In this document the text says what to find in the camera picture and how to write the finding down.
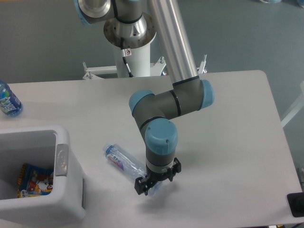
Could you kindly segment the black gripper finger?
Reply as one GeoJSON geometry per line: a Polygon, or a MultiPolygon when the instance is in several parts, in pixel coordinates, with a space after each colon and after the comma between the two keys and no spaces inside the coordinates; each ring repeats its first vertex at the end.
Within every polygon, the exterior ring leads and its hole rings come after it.
{"type": "Polygon", "coordinates": [[[178,160],[178,158],[175,157],[173,160],[172,167],[168,168],[166,171],[166,177],[167,179],[169,179],[169,181],[173,181],[174,176],[180,172],[181,172],[181,163],[178,160]]]}
{"type": "Polygon", "coordinates": [[[134,188],[138,195],[148,195],[149,189],[154,186],[154,181],[148,177],[138,177],[135,179],[134,188]]]}

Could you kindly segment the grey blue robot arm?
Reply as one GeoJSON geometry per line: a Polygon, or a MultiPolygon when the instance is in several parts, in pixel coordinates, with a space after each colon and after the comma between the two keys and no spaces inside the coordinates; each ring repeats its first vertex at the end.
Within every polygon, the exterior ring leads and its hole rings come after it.
{"type": "Polygon", "coordinates": [[[150,44],[155,37],[160,40],[172,90],[157,95],[141,90],[129,100],[146,147],[146,175],[135,180],[134,188],[147,194],[181,171],[172,119],[212,105],[213,88],[199,77],[177,1],[150,0],[150,13],[138,0],[76,0],[74,5],[82,23],[105,22],[119,77],[150,76],[150,44]]]}

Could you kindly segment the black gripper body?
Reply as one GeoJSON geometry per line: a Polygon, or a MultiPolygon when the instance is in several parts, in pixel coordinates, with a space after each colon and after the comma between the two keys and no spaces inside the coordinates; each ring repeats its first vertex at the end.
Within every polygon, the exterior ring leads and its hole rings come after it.
{"type": "Polygon", "coordinates": [[[166,171],[168,168],[165,168],[165,172],[163,173],[154,172],[148,166],[146,168],[147,168],[147,177],[151,178],[154,181],[154,184],[160,181],[168,180],[166,177],[166,171]]]}

